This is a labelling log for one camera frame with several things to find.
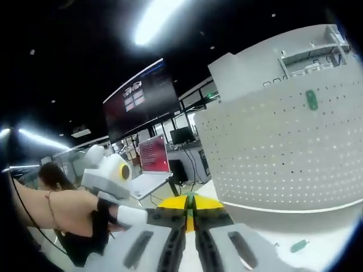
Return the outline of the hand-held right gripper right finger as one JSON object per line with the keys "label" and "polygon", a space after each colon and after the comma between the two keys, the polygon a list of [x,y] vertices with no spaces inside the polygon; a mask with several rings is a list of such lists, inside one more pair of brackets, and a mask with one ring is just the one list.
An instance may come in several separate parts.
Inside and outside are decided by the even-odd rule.
{"label": "hand-held right gripper right finger", "polygon": [[235,224],[223,204],[193,196],[196,246],[204,271],[279,271],[271,243],[248,226]]}

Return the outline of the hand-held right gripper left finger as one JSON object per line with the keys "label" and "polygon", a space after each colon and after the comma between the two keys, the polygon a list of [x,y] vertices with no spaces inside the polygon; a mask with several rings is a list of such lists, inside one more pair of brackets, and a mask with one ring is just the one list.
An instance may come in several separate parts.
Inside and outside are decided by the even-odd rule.
{"label": "hand-held right gripper left finger", "polygon": [[106,247],[107,271],[178,271],[185,248],[188,196],[165,199],[145,209],[147,223],[123,226],[126,232]]}

